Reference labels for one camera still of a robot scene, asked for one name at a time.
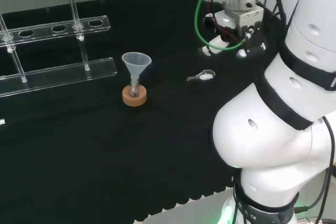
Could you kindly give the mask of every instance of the hole in rack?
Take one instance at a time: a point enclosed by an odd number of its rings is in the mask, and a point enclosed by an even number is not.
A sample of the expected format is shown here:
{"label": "hole in rack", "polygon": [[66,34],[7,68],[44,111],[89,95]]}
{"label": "hole in rack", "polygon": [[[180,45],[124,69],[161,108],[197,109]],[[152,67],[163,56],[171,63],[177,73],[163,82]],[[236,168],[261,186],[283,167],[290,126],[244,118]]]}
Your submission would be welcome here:
{"label": "hole in rack", "polygon": [[102,24],[103,24],[102,20],[92,20],[89,22],[89,25],[93,27],[98,27],[101,26]]}
{"label": "hole in rack", "polygon": [[34,34],[33,30],[26,30],[26,31],[19,32],[19,36],[23,37],[23,38],[28,38],[28,37],[30,37],[33,34]]}
{"label": "hole in rack", "polygon": [[250,125],[251,128],[258,130],[258,125],[253,120],[249,119],[248,124]]}
{"label": "hole in rack", "polygon": [[60,32],[62,32],[62,31],[64,31],[64,30],[66,30],[67,29],[67,27],[65,26],[65,25],[62,25],[62,26],[54,26],[53,28],[52,28],[52,30],[54,31],[54,32],[56,32],[56,33],[60,33]]}

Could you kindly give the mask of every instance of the funnel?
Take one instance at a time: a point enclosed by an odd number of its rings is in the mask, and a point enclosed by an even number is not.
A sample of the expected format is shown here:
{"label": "funnel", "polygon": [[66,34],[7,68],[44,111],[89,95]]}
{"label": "funnel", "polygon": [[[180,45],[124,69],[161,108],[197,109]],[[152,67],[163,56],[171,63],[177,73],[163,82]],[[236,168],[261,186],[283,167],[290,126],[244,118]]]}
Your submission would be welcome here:
{"label": "funnel", "polygon": [[131,84],[122,91],[124,103],[129,106],[140,106],[146,101],[147,92],[144,86],[139,85],[139,75],[152,59],[140,52],[128,52],[121,58],[131,74]]}

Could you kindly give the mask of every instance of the plastic funnel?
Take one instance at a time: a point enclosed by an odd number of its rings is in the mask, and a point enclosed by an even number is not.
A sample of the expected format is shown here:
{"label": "plastic funnel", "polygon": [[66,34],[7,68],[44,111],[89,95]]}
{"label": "plastic funnel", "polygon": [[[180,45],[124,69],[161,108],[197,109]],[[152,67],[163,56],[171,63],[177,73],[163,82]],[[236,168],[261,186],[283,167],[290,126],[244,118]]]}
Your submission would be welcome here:
{"label": "plastic funnel", "polygon": [[151,57],[140,52],[127,52],[121,59],[125,62],[131,76],[139,76],[143,70],[152,62]]}

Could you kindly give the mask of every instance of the black strap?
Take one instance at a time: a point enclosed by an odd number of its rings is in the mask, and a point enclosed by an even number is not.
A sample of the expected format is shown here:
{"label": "black strap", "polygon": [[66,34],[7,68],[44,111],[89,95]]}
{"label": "black strap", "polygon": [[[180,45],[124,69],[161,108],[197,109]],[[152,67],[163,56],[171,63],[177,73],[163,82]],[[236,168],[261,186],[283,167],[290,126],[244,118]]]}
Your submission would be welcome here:
{"label": "black strap", "polygon": [[313,122],[310,122],[297,114],[280,98],[277,92],[266,80],[264,73],[261,73],[256,77],[254,84],[267,107],[269,107],[269,109],[285,123],[298,131],[304,130],[313,124]]}
{"label": "black strap", "polygon": [[285,41],[280,43],[279,53],[286,66],[298,76],[315,83],[327,91],[336,91],[336,72],[326,72],[300,60],[288,49]]}
{"label": "black strap", "polygon": [[274,212],[274,213],[279,213],[279,212],[283,212],[286,211],[290,208],[292,208],[294,206],[294,204],[296,203],[296,201],[299,198],[299,193],[297,193],[294,197],[294,199],[287,205],[282,206],[282,207],[266,207],[263,206],[257,202],[255,202],[254,200],[250,199],[245,193],[244,193],[244,189],[240,183],[240,173],[238,175],[238,178],[235,180],[235,187],[234,187],[234,191],[236,192],[237,197],[239,198],[240,201],[243,201],[245,204],[248,204],[258,210],[264,211],[264,212]]}

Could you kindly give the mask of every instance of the transparent funnel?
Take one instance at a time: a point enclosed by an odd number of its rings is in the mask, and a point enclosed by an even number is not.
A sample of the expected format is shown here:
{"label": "transparent funnel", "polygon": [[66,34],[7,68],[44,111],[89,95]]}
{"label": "transparent funnel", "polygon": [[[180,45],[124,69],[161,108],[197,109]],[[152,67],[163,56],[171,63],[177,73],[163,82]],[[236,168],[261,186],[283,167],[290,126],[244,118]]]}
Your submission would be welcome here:
{"label": "transparent funnel", "polygon": [[139,97],[142,94],[142,89],[139,85],[139,75],[152,62],[152,59],[148,55],[140,52],[128,52],[121,58],[131,74],[131,84],[128,90],[129,95],[131,97]]}

